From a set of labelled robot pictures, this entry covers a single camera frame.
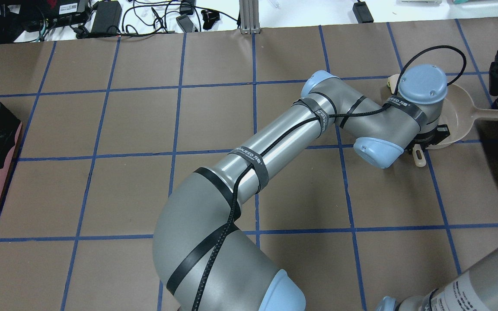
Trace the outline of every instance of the power adapter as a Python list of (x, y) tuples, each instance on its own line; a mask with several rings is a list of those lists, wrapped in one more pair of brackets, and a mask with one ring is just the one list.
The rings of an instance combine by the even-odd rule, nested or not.
[(368, 6), (364, 1), (358, 1), (357, 3), (353, 4), (353, 12), (359, 24), (374, 22), (372, 14), (370, 14), (370, 10), (368, 10)]

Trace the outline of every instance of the white label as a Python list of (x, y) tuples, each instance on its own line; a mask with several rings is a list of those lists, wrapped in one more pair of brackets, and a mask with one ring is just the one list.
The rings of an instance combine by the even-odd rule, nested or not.
[(64, 4), (59, 7), (59, 15), (61, 14), (67, 14), (67, 13), (74, 13), (77, 11), (78, 4), (73, 3), (73, 4)]
[(474, 291), (466, 271), (431, 299), (431, 311), (490, 311)]

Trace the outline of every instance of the light blue cap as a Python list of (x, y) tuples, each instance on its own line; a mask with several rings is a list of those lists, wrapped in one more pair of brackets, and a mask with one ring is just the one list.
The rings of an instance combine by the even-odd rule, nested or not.
[(303, 292), (280, 270), (268, 286), (259, 311), (305, 311), (306, 300)]
[(395, 298), (385, 296), (376, 307), (376, 311), (395, 311)]
[(359, 137), (353, 144), (354, 151), (365, 161), (379, 168), (388, 168), (403, 154), (403, 148), (372, 137)]
[(310, 79), (308, 79), (303, 86), (303, 90), (301, 90), (301, 97), (306, 97), (318, 83), (324, 81), (325, 79), (330, 79), (331, 77), (338, 78), (324, 70), (318, 70), (313, 73), (313, 75), (310, 76)]
[(447, 96), (447, 76), (437, 66), (417, 65), (401, 77), (399, 93), (417, 104), (435, 104)]

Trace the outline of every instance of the black band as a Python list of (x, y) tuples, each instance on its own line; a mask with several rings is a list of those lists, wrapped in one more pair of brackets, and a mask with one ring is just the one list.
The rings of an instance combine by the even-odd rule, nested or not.
[(253, 169), (259, 179), (259, 189), (257, 190), (257, 193), (268, 185), (268, 181), (270, 180), (268, 177), (268, 169), (260, 154), (245, 146), (237, 147), (230, 153), (242, 157), (245, 161), (249, 162), (249, 164), (253, 165)]
[[(354, 110), (358, 107), (358, 105), (360, 105), (360, 103), (362, 103), (362, 101), (365, 99), (366, 99), (366, 96), (364, 96), (364, 95), (362, 95), (359, 99), (357, 99), (356, 102), (354, 102), (354, 104), (348, 110), (347, 114), (352, 114), (354, 112)], [(349, 116), (344, 117), (342, 122), (339, 124), (339, 127), (343, 128), (348, 119), (349, 119)]]
[(332, 108), (334, 108), (334, 114), (338, 114), (338, 109), (334, 105), (334, 101), (330, 97), (328, 97), (328, 95), (321, 93), (321, 92), (310, 92), (309, 94), (318, 94), (318, 95), (324, 97), (326, 100), (328, 100), (330, 102), (330, 105), (332, 105)]
[[(214, 187), (216, 187), (216, 189), (218, 189), (218, 191), (222, 193), (222, 196), (224, 197), (226, 202), (228, 202), (228, 206), (230, 206), (230, 204), (232, 203), (233, 193), (230, 191), (228, 186), (222, 181), (222, 179), (216, 176), (216, 174), (213, 173), (213, 171), (210, 171), (210, 169), (204, 167), (196, 169), (194, 173), (198, 173), (199, 175), (208, 179), (214, 185)], [(237, 220), (241, 216), (241, 207), (239, 206), (237, 201), (235, 202), (235, 204), (236, 204), (236, 209), (233, 212), (233, 220)]]
[[(211, 250), (218, 242), (220, 238), (220, 234), (228, 224), (224, 224), (220, 226), (220, 228), (216, 229), (213, 233), (209, 234), (205, 239), (203, 239), (185, 258), (182, 260), (182, 263), (174, 270), (168, 282), (166, 282), (166, 289), (172, 295), (180, 286), (180, 283), (184, 280), (185, 276), (195, 267), (195, 265)], [(231, 224), (229, 230), (226, 235), (231, 234), (239, 230), (236, 225)]]
[(411, 118), (417, 122), (418, 126), (420, 126), (420, 129), (428, 122), (428, 117), (422, 109), (415, 104), (408, 102), (403, 97), (391, 95), (391, 97), (387, 99), (386, 104), (391, 105), (411, 116)]
[(300, 98), (298, 101), (293, 103), (294, 105), (303, 105), (309, 108), (317, 117), (318, 121), (320, 121), (320, 135), (322, 133), (326, 132), (328, 129), (328, 121), (330, 120), (330, 115), (328, 115), (322, 107), (316, 102), (316, 100), (313, 100), (312, 98)]

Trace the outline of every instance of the robotic arm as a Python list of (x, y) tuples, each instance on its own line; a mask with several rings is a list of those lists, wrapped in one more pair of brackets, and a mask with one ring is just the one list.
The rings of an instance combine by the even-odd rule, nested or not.
[(233, 224), (241, 206), (333, 124), (357, 137), (354, 150), (368, 163), (389, 167), (413, 140), (434, 139), (446, 94), (445, 73), (433, 65), (402, 74), (383, 107), (338, 77), (314, 73), (287, 112), (172, 193), (153, 247), (166, 289), (184, 310), (303, 311), (305, 297), (285, 270)]

